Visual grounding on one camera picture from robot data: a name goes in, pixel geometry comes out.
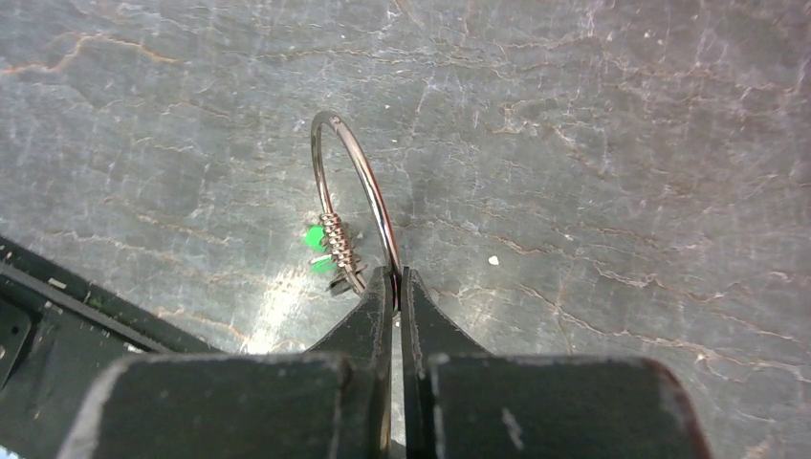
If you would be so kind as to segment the green key tag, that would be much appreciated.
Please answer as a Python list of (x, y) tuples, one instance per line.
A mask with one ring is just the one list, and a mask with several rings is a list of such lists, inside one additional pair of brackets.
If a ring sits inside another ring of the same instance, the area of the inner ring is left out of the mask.
[(312, 225), (307, 229), (304, 237), (304, 244), (316, 255), (310, 261), (310, 268), (314, 273), (328, 273), (336, 268), (336, 263), (330, 252), (330, 245), (326, 240), (324, 226)]

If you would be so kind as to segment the large silver keyring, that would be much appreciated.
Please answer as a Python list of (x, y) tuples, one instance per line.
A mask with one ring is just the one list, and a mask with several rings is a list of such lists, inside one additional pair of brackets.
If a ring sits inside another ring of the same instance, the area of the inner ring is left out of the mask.
[(403, 264), (393, 222), (372, 164), (347, 120), (334, 111), (315, 114), (310, 127), (310, 154), (320, 206), (319, 243), (333, 269), (327, 291), (332, 296), (361, 295), (368, 284), (364, 257), (378, 242), (372, 259), (395, 278)]

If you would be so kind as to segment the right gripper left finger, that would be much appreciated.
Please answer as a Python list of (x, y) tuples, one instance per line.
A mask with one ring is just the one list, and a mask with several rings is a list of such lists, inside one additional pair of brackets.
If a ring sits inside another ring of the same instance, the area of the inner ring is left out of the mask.
[(332, 458), (390, 455), (393, 314), (394, 281), (376, 268), (358, 305), (311, 347), (339, 358)]

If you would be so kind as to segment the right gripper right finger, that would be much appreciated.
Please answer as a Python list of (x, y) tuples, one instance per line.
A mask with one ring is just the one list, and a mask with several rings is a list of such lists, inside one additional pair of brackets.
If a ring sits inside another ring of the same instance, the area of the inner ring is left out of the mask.
[(400, 312), (409, 458), (492, 455), (492, 356), (441, 312), (418, 272), (404, 270)]

